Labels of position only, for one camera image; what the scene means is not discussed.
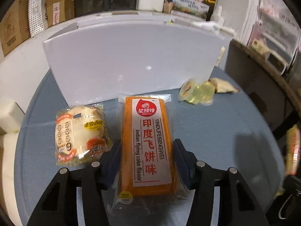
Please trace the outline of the small open cardboard box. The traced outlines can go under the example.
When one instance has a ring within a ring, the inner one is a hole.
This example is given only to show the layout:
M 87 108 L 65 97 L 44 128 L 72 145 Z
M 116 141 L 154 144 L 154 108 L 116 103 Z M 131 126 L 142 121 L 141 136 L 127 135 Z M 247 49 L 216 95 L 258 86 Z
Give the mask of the small open cardboard box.
M 46 0 L 45 7 L 49 27 L 74 18 L 74 0 Z

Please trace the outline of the tissue box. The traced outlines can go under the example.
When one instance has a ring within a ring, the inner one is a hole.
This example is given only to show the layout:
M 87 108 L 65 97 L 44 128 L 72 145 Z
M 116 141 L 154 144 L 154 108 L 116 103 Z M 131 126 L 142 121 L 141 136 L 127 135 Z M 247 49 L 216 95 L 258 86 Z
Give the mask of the tissue box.
M 188 27 L 200 33 L 198 39 L 201 46 L 205 46 L 209 52 L 215 50 L 217 55 L 216 66 L 222 70 L 226 69 L 227 59 L 230 51 L 230 42 L 234 39 L 235 30 L 224 27 L 214 21 L 194 21 Z

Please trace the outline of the cream leather sofa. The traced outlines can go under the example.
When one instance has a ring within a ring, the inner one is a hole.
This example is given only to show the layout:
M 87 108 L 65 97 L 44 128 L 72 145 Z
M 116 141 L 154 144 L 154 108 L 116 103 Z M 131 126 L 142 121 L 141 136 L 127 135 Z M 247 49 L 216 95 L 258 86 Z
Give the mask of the cream leather sofa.
M 14 188 L 14 161 L 23 118 L 24 113 L 15 101 L 1 100 L 1 187 L 4 207 L 12 220 L 19 216 Z

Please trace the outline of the orange flying cake packet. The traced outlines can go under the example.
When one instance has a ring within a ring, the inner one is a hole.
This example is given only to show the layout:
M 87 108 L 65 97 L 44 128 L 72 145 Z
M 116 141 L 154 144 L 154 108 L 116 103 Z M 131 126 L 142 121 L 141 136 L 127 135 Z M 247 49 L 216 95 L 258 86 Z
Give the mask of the orange flying cake packet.
M 185 199 L 173 155 L 171 94 L 118 97 L 121 162 L 113 206 L 163 205 Z

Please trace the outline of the small brown snack packet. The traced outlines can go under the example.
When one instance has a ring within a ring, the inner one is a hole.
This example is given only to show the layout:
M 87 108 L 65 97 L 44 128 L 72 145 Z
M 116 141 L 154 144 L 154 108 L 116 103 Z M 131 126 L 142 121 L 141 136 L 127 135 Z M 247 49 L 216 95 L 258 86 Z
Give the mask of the small brown snack packet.
M 216 93 L 238 93 L 239 89 L 230 82 L 220 78 L 210 78 L 209 81 L 215 86 Z

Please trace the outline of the printed landscape carton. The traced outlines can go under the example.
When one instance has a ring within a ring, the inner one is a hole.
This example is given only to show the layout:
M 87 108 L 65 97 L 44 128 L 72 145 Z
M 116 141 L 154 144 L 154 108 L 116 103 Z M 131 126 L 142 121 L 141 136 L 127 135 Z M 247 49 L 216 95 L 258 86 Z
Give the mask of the printed landscape carton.
M 173 9 L 206 19 L 210 6 L 197 0 L 173 0 Z

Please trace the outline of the white plastic bottle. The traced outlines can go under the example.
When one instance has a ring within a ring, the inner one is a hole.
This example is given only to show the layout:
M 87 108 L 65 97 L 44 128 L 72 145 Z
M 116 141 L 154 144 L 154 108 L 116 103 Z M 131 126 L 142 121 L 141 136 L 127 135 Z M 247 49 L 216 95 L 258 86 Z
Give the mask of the white plastic bottle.
M 212 16 L 211 16 L 211 21 L 214 21 L 216 23 L 218 23 L 219 25 L 223 26 L 224 24 L 224 18 L 222 17 L 222 6 L 218 5 Z

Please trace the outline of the large cardboard box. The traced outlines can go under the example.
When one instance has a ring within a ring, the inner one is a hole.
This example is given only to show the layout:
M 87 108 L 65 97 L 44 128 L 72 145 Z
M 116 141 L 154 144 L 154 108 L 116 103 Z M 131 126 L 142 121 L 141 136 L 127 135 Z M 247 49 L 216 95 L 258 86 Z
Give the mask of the large cardboard box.
M 4 56 L 31 37 L 29 0 L 15 0 L 1 20 L 1 44 Z

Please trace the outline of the blue table cloth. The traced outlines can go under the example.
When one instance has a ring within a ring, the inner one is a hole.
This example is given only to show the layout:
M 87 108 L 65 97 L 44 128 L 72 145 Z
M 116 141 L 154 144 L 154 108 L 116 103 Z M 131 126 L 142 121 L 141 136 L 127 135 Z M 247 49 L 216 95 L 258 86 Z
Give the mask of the blue table cloth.
M 179 102 L 176 90 L 171 94 L 174 138 L 213 168 L 237 168 L 262 209 L 267 210 L 283 182 L 285 166 L 268 124 L 248 95 L 243 91 L 217 94 L 213 104 L 204 106 Z M 65 107 L 49 71 L 30 102 L 16 145 L 14 186 L 23 225 L 59 169 L 55 120 Z

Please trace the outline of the yellow jelly cup packet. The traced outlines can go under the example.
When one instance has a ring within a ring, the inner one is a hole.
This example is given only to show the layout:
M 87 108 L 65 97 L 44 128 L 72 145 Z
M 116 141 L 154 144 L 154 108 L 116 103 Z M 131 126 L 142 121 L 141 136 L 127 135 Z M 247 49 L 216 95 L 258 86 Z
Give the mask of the yellow jelly cup packet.
M 193 105 L 210 105 L 213 103 L 215 90 L 216 87 L 210 81 L 198 84 L 194 78 L 191 78 L 180 88 L 178 100 Z

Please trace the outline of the white open storage box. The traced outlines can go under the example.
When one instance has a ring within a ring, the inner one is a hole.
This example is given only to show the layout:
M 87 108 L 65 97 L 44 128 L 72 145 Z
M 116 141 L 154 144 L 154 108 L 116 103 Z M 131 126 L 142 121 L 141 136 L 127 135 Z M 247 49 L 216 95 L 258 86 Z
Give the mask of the white open storage box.
M 110 22 L 76 27 L 45 40 L 43 49 L 70 106 L 181 87 L 209 78 L 231 41 L 165 22 Z

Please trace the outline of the white dotted paper bag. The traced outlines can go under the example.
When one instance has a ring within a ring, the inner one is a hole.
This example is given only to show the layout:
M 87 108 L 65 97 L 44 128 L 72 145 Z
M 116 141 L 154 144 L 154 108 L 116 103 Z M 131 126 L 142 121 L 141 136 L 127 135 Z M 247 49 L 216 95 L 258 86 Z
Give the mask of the white dotted paper bag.
M 34 37 L 39 32 L 48 28 L 46 0 L 29 0 L 28 17 L 30 36 Z

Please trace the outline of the round bun packet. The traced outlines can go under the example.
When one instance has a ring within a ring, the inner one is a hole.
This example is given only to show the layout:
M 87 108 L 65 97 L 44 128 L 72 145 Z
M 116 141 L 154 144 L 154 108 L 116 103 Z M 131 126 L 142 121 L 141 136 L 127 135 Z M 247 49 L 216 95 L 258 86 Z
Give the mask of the round bun packet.
M 58 165 L 79 166 L 98 160 L 113 146 L 102 103 L 57 112 L 55 156 Z
M 295 124 L 287 131 L 286 175 L 296 175 L 300 162 L 300 130 Z

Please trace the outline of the clear plastic drawer organizer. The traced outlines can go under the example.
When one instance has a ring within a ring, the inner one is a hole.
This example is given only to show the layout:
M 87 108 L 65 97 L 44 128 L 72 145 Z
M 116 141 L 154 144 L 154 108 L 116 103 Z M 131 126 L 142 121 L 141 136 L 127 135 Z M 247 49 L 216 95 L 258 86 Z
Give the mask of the clear plastic drawer organizer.
M 259 0 L 258 17 L 248 45 L 250 46 L 255 39 L 263 42 L 290 64 L 299 45 L 300 28 L 288 9 L 280 9 L 270 0 Z

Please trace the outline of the wooden side shelf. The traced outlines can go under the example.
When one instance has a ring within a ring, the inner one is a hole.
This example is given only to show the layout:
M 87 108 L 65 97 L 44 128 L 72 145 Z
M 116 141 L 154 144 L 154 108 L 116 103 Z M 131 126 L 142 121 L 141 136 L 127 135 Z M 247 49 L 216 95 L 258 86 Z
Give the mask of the wooden side shelf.
M 263 56 L 233 39 L 225 71 L 253 101 L 276 140 L 300 123 L 300 98 Z

